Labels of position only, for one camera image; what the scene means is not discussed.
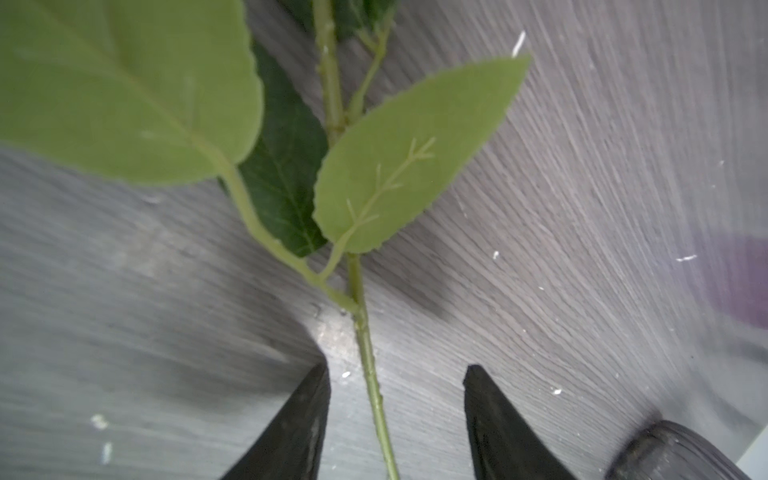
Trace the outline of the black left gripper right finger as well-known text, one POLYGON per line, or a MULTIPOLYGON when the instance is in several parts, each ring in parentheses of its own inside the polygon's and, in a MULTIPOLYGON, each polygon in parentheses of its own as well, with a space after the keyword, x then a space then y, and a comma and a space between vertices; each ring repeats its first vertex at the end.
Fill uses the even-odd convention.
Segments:
POLYGON ((464 410, 477 479, 572 479, 488 372, 467 368, 464 410))

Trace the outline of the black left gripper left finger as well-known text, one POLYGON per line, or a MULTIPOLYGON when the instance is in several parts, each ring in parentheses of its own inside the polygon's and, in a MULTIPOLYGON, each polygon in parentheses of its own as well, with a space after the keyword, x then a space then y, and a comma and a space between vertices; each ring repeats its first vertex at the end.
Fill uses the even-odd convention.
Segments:
POLYGON ((307 373, 255 443, 222 479, 316 479, 330 398, 328 366, 320 362, 307 373))

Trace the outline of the dark maroon glass vase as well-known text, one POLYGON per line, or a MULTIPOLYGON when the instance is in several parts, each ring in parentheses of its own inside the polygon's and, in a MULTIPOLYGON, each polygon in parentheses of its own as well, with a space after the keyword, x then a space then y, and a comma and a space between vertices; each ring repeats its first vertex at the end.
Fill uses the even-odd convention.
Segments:
POLYGON ((679 423, 660 420, 634 436, 607 470, 610 480, 749 480, 714 444, 679 423))

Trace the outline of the small white artificial rose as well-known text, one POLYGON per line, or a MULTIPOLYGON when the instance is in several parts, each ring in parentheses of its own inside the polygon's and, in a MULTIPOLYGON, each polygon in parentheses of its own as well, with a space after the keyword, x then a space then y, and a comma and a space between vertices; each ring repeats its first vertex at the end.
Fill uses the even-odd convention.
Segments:
POLYGON ((530 57, 433 74, 374 108, 394 1, 290 1, 318 50, 318 119, 241 1, 5 1, 1 142, 110 180, 216 179, 250 236, 347 311, 389 478, 398 465, 362 258, 428 209, 505 120, 530 57))

